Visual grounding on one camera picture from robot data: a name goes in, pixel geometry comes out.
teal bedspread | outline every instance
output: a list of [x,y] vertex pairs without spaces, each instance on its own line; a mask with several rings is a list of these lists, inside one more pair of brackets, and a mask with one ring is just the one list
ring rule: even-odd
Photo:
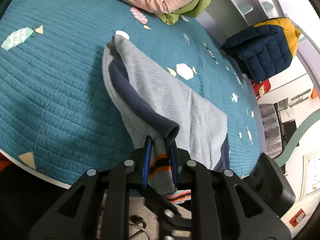
[[68,184],[126,159],[131,138],[101,71],[103,48],[121,30],[164,69],[195,68],[191,79],[176,77],[227,114],[231,168],[250,173],[259,157],[252,89],[195,19],[168,26],[143,12],[147,29],[130,8],[119,0],[12,1],[0,43],[25,27],[42,25],[43,33],[0,49],[0,149],[18,161],[33,152],[38,171]]

black stripe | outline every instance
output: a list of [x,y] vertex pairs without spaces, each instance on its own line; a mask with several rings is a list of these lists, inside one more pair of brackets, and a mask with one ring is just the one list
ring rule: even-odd
[[149,168],[149,175],[155,172],[155,170],[159,167],[164,167],[164,166],[169,166],[169,159],[168,158],[163,158],[156,160],[156,163]]
[[186,196],[191,196],[191,192],[187,192],[187,193],[185,193],[185,194],[183,194],[183,195],[180,195],[180,196],[177,196],[177,197],[175,197],[175,198],[167,198],[167,200],[169,200],[169,201],[175,201],[175,200],[178,200],[178,199],[180,199],[180,198],[184,198],[184,197],[186,197]]

white cable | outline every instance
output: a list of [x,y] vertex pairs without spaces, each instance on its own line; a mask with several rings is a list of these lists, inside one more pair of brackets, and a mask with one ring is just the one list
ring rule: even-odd
[[140,229],[141,231],[143,231],[147,235],[148,240],[152,240],[152,237],[151,237],[150,233],[147,230],[145,230],[143,227],[138,226],[138,225],[134,225],[134,224],[129,224],[129,226],[131,226],[133,228]]

navy and yellow jacket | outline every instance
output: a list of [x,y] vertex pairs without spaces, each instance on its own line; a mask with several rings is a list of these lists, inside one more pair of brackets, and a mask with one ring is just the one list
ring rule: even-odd
[[257,23],[228,38],[221,49],[256,83],[288,68],[301,32],[286,18]]

silver bolt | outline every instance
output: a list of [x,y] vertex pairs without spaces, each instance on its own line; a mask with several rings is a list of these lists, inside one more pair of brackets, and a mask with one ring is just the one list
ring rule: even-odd
[[232,177],[233,176],[233,171],[232,170],[225,170],[224,175],[226,175],[227,177]]
[[134,165],[134,161],[133,160],[126,160],[124,162],[124,165],[127,167],[131,167],[132,165]]
[[88,176],[94,176],[96,175],[97,171],[95,169],[90,169],[90,170],[87,170],[87,175]]
[[190,167],[194,167],[197,165],[197,163],[194,160],[190,160],[190,161],[187,161],[187,165]]
[[164,237],[164,240],[174,240],[174,238],[171,237],[171,236],[165,236],[165,237]]
[[164,214],[165,214],[167,217],[169,217],[169,218],[174,218],[174,213],[173,213],[171,210],[169,210],[169,209],[166,209],[166,210],[164,211]]

